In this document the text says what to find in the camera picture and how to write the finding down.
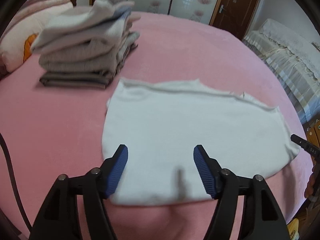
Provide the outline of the right hand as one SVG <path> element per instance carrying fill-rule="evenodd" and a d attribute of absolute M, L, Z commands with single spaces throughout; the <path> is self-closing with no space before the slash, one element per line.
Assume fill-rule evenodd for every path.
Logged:
<path fill-rule="evenodd" d="M 313 195 L 313 186 L 315 184 L 315 176 L 314 176 L 315 166 L 312 168 L 312 174 L 309 177 L 309 181 L 306 185 L 306 189 L 304 191 L 304 197 L 309 198 Z"/>

